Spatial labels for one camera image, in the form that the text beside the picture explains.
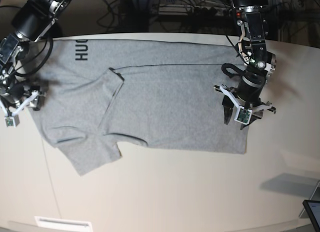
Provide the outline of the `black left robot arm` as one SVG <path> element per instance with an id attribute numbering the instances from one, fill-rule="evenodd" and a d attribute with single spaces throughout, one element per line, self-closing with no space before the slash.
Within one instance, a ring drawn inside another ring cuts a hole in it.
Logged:
<path id="1" fill-rule="evenodd" d="M 265 37 L 267 23 L 261 9 L 268 0 L 231 0 L 239 38 L 234 46 L 237 55 L 244 62 L 245 69 L 225 63 L 222 72 L 230 79 L 239 77 L 237 87 L 216 85 L 216 91 L 224 95 L 222 106 L 224 123 L 230 120 L 244 129 L 263 117 L 265 111 L 276 112 L 270 102 L 262 102 L 260 94 L 276 68 L 276 56 L 267 50 Z"/>

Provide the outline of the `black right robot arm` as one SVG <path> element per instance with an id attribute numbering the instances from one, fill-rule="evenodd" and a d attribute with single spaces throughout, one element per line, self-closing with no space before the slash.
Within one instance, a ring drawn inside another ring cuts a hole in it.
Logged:
<path id="1" fill-rule="evenodd" d="M 25 107 L 39 110 L 41 98 L 48 90 L 48 83 L 39 81 L 35 74 L 49 59 L 53 38 L 49 30 L 57 22 L 72 0 L 27 0 L 11 24 L 14 32 L 0 42 L 0 107 L 5 116 L 14 116 Z M 18 72 L 18 61 L 27 66 L 36 56 L 27 59 L 30 45 L 44 39 L 47 53 L 41 63 L 30 72 Z"/>

